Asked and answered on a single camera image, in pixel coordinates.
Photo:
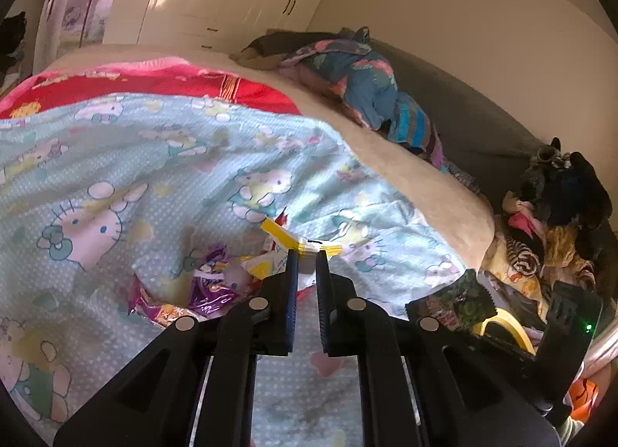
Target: silver screw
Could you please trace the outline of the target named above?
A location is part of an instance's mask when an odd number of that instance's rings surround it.
[[[427,332],[435,332],[440,327],[440,322],[432,317],[424,317],[421,320],[421,328],[427,330]]]
[[[268,307],[268,301],[265,298],[253,298],[249,301],[249,307],[256,311],[262,311]]]
[[[367,307],[367,303],[361,298],[352,298],[348,301],[348,308],[353,311],[362,311]]]
[[[191,330],[195,325],[195,320],[192,317],[180,317],[176,320],[176,328],[181,332]]]

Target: light blue blanket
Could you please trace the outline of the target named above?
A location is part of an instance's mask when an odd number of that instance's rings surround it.
[[[102,104],[115,113],[88,113]],[[0,130],[0,378],[49,443],[160,333],[126,315],[134,273],[155,297],[182,303],[185,258],[217,242],[231,255],[257,254],[265,240],[259,222],[284,209],[293,232],[342,241],[331,270],[391,314],[403,315],[406,302],[464,270],[413,204],[314,119],[128,93],[13,126]],[[314,315],[303,318],[312,311],[299,309],[299,328],[317,334]],[[287,445],[359,434],[350,414],[333,412],[357,402],[358,393],[329,395],[328,386],[315,386],[316,376],[332,370],[319,369],[316,352],[295,353],[310,364],[286,375],[285,407],[276,395],[256,399],[257,407],[279,404],[275,419],[265,409],[254,414],[258,447],[280,445],[279,433],[289,439],[292,430],[297,443]],[[277,365],[261,361],[256,393]],[[311,418],[301,412],[308,407]],[[357,403],[349,410],[360,414]]]

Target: red fabric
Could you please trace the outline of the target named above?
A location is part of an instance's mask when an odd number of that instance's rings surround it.
[[[0,102],[0,119],[23,118],[109,93],[223,98],[271,113],[299,115],[287,96],[267,85],[180,59],[173,65],[111,64],[82,73],[48,71],[27,79]]]

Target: orange object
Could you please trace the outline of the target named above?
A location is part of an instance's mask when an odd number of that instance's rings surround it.
[[[571,418],[576,421],[586,422],[599,395],[599,388],[590,379],[580,377],[571,384],[569,395],[571,400],[573,400]]]

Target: wall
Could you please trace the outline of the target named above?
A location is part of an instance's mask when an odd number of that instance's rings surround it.
[[[618,206],[618,45],[571,2],[322,0],[310,30],[362,25],[582,152]]]
[[[24,61],[22,62],[22,76],[25,78],[32,73],[32,62],[36,44],[36,31],[38,30],[42,6],[45,0],[15,0],[8,11],[7,17],[11,17],[22,11],[26,12],[26,36],[24,37]]]

